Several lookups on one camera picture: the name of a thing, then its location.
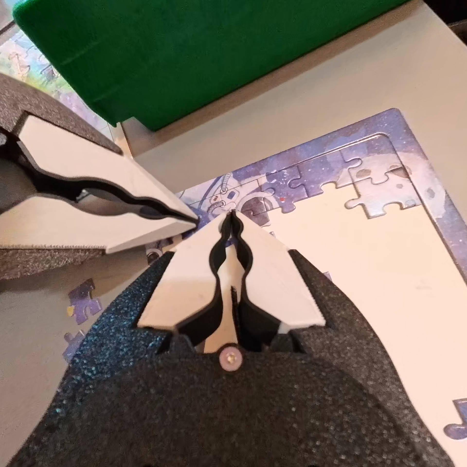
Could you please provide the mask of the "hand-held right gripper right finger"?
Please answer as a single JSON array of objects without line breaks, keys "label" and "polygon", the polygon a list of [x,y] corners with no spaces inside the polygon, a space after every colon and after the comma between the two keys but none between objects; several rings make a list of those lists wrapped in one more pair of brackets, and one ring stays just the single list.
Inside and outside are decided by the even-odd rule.
[{"label": "hand-held right gripper right finger", "polygon": [[232,234],[244,269],[236,320],[246,345],[270,345],[278,334],[325,326],[289,247],[238,211]]}]

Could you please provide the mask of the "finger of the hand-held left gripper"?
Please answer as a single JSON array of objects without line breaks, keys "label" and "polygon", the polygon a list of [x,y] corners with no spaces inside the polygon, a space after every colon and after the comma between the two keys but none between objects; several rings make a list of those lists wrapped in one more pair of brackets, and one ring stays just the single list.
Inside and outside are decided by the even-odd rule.
[{"label": "finger of the hand-held left gripper", "polygon": [[163,216],[198,223],[198,216],[134,160],[35,116],[27,116],[18,144],[27,160],[50,178],[97,188]]},{"label": "finger of the hand-held left gripper", "polygon": [[136,213],[98,215],[57,197],[34,195],[0,217],[2,249],[97,249],[105,254],[143,246],[194,229],[194,219],[147,219]]}]

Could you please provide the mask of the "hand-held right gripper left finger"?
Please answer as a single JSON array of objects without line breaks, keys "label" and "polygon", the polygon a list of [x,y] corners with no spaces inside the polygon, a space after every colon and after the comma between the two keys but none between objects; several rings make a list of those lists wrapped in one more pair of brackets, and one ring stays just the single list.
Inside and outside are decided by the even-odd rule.
[{"label": "hand-held right gripper left finger", "polygon": [[193,346],[218,329],[224,308],[218,272],[226,260],[230,234],[231,212],[227,212],[173,249],[139,328],[186,335]]}]

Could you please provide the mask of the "space puzzle board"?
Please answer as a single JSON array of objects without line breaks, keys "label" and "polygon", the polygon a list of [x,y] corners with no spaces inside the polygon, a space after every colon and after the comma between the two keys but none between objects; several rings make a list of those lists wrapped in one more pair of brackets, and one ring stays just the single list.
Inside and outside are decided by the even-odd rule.
[{"label": "space puzzle board", "polygon": [[399,109],[177,195],[200,226],[236,208],[328,275],[466,466],[466,223]]}]

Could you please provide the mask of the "grey desk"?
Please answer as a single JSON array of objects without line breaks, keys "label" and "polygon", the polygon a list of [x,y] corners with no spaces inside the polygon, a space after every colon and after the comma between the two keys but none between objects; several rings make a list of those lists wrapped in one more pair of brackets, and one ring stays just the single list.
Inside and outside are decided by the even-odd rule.
[{"label": "grey desk", "polygon": [[[466,220],[466,46],[411,1],[155,133],[137,160],[168,188],[399,109]],[[92,278],[107,307],[148,268],[144,248],[1,282],[1,466],[41,420],[78,327],[67,294]]]}]

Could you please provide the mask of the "purple star-marked puzzle piece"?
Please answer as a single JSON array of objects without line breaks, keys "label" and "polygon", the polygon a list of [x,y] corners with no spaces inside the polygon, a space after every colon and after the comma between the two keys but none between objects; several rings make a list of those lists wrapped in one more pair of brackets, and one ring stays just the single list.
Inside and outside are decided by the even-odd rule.
[{"label": "purple star-marked puzzle piece", "polygon": [[73,317],[77,325],[84,324],[90,316],[95,316],[102,311],[99,298],[93,298],[95,290],[93,279],[89,278],[68,293],[70,305],[67,315]]}]

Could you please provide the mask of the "blue puzzle piece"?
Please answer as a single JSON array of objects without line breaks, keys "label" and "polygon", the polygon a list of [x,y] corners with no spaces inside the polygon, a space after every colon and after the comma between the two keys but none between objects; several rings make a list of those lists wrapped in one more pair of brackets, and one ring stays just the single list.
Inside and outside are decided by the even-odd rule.
[{"label": "blue puzzle piece", "polygon": [[64,334],[63,339],[66,342],[66,347],[62,353],[62,358],[67,363],[67,365],[71,363],[84,337],[85,332],[82,329],[79,329],[75,334],[72,332],[66,332]]}]

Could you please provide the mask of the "green plastic bin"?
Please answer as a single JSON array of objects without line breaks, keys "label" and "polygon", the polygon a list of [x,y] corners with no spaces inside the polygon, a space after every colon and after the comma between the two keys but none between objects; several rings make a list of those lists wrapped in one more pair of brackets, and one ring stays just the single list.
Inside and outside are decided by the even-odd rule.
[{"label": "green plastic bin", "polygon": [[157,131],[403,3],[30,0],[12,16],[96,114]]}]

